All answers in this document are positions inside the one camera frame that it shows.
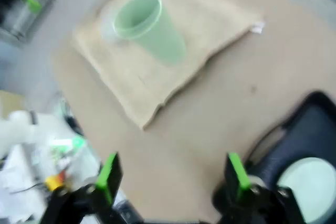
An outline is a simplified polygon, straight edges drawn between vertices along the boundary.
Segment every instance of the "cable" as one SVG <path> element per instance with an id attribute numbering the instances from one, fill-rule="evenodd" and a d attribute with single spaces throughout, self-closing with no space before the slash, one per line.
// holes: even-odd
<path id="1" fill-rule="evenodd" d="M 37 183 L 37 184 L 34 184 L 34 185 L 32 185 L 32 186 L 30 186 L 30 187 L 28 187 L 28 188 L 26 188 L 26 189 L 23 189 L 23 190 L 20 190 L 20 191 L 13 191 L 13 192 L 10 192 L 9 194 L 18 194 L 18 193 L 22 193 L 22 192 L 24 192 L 24 191 L 28 191 L 28 190 L 30 190 L 30 189 L 33 189 L 34 187 L 36 187 L 36 186 L 40 186 L 40 185 L 43 185 L 44 183 Z"/>

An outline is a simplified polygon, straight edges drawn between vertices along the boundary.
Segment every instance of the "floor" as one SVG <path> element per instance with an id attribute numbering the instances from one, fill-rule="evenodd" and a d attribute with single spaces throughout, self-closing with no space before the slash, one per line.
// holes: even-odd
<path id="1" fill-rule="evenodd" d="M 314 12 L 336 29 L 336 4 L 332 0 L 291 0 Z M 23 94 L 28 109 L 47 112 L 59 89 L 53 79 L 49 59 L 58 45 L 98 0 L 56 0 L 55 4 L 15 63 L 7 66 L 2 89 Z"/>

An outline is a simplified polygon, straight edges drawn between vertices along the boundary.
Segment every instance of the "screw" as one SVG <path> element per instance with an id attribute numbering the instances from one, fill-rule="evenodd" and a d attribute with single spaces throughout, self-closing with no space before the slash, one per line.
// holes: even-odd
<path id="1" fill-rule="evenodd" d="M 88 194 L 91 194 L 91 193 L 93 193 L 93 191 L 95 190 L 96 188 L 94 187 L 94 186 L 90 186 L 88 189 L 87 189 L 87 193 Z"/>
<path id="2" fill-rule="evenodd" d="M 251 187 L 251 191 L 252 191 L 252 193 L 254 193 L 255 195 L 259 195 L 259 194 L 260 194 L 260 190 L 259 190 L 259 188 L 256 187 L 256 186 Z"/>
<path id="3" fill-rule="evenodd" d="M 59 196 L 63 196 L 65 194 L 67 194 L 67 190 L 66 189 L 62 189 L 61 191 L 59 191 Z"/>
<path id="4" fill-rule="evenodd" d="M 284 189 L 280 189 L 278 190 L 278 193 L 280 193 L 283 197 L 287 198 L 288 197 L 288 193 L 286 192 L 286 190 Z"/>

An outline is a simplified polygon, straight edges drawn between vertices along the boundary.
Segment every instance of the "black tray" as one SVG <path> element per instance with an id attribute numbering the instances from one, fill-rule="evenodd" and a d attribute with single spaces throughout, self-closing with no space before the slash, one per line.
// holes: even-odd
<path id="1" fill-rule="evenodd" d="M 268 136 L 279 129 L 282 137 L 254 164 L 254 153 L 267 145 Z M 274 188 L 282 172 L 304 157 L 323 158 L 336 167 L 336 106 L 321 91 L 309 94 L 290 117 L 268 132 L 248 155 L 245 166 L 248 174 L 260 177 L 268 188 Z M 213 197 L 215 208 L 222 213 L 224 187 L 223 183 Z M 325 223 L 336 223 L 336 214 Z"/>

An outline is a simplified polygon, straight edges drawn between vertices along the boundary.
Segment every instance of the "brown tabletop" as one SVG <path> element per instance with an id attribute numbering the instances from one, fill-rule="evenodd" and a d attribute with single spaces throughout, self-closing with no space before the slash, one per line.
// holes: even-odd
<path id="1" fill-rule="evenodd" d="M 237 1 L 265 13 L 262 34 L 247 34 L 211 59 L 145 131 L 71 46 L 52 59 L 92 146 L 103 159 L 120 152 L 122 188 L 144 217 L 216 221 L 211 195 L 226 152 L 244 155 L 309 91 L 336 95 L 333 31 L 288 0 Z"/>

